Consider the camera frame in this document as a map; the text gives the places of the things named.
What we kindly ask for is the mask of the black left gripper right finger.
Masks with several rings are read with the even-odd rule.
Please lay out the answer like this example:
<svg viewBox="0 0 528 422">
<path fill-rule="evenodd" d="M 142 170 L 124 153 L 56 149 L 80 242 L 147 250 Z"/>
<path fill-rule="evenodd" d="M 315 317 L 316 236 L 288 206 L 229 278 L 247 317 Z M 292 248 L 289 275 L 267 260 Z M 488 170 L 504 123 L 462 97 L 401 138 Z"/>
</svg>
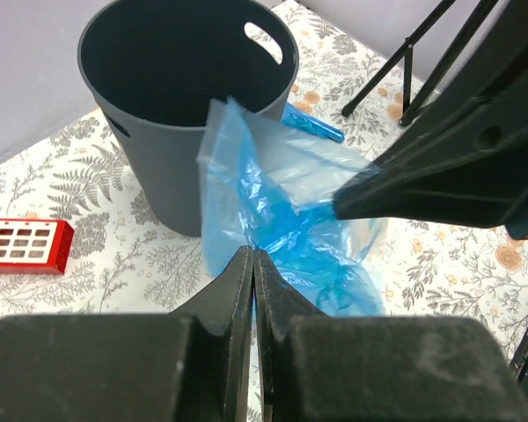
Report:
<svg viewBox="0 0 528 422">
<path fill-rule="evenodd" d="M 528 421 L 528 402 L 478 321 L 330 317 L 264 251 L 253 283 L 266 421 Z"/>
</svg>

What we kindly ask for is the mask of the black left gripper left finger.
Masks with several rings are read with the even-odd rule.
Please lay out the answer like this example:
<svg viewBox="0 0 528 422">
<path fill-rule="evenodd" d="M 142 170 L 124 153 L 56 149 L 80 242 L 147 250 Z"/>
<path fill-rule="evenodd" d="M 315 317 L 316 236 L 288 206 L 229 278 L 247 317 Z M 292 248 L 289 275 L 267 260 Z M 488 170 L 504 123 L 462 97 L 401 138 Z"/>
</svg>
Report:
<svg viewBox="0 0 528 422">
<path fill-rule="evenodd" d="M 243 421 L 253 258 L 170 313 L 0 319 L 0 421 Z"/>
</svg>

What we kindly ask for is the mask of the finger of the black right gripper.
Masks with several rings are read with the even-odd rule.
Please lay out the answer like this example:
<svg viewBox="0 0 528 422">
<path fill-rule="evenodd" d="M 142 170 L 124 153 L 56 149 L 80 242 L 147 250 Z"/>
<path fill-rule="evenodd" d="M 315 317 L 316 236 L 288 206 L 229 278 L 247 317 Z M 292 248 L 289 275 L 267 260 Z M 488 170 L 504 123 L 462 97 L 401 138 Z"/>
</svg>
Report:
<svg viewBox="0 0 528 422">
<path fill-rule="evenodd" d="M 528 1 L 510 1 L 441 95 L 334 194 L 341 220 L 399 217 L 528 240 Z"/>
</svg>

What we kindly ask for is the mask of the blue plastic trash bag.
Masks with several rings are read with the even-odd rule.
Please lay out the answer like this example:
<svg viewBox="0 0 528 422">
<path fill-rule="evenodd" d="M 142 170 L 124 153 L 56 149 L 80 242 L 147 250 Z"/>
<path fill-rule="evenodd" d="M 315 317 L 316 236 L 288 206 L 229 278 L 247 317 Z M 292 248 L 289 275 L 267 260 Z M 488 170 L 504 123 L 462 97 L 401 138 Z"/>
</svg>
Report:
<svg viewBox="0 0 528 422">
<path fill-rule="evenodd" d="M 383 219 L 343 221 L 334 194 L 378 173 L 355 150 L 212 100 L 197 157 L 202 253 L 217 276 L 243 246 L 265 251 L 281 276 L 332 317 L 384 311 L 367 259 Z"/>
</svg>

